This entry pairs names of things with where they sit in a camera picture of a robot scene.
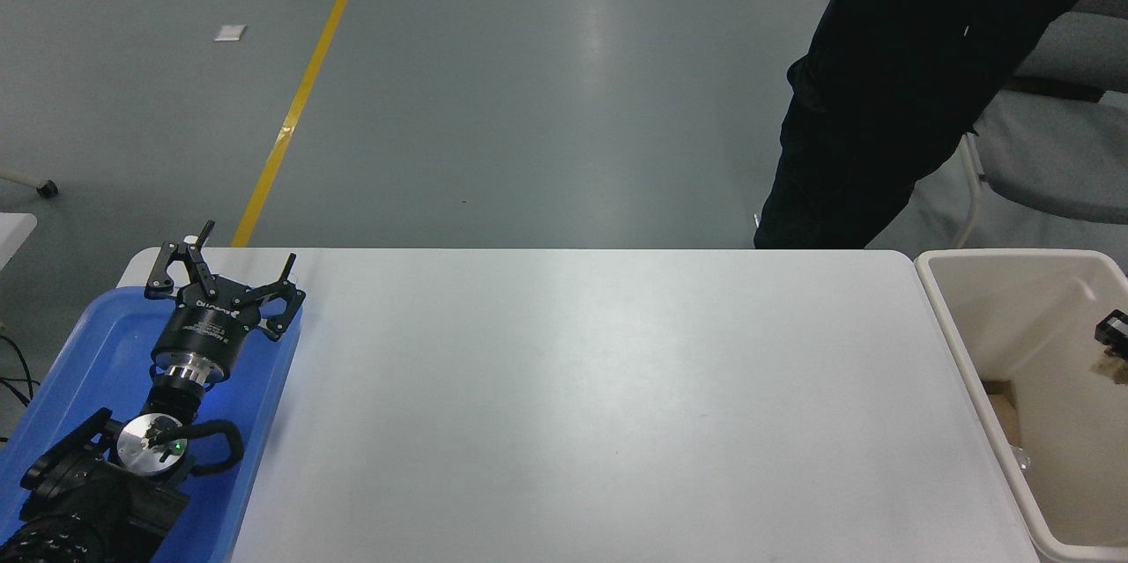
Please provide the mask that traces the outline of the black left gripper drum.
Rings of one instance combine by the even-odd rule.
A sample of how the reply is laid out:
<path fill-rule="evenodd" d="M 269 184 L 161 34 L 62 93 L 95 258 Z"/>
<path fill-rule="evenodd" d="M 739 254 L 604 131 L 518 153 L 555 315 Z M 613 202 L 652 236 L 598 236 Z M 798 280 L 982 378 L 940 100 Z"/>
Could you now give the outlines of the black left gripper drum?
<path fill-rule="evenodd" d="M 249 285 L 215 278 L 215 294 L 201 283 L 184 285 L 176 307 L 152 350 L 158 367 L 177 366 L 183 359 L 208 359 L 217 371 L 231 371 L 261 319 L 263 300 Z"/>

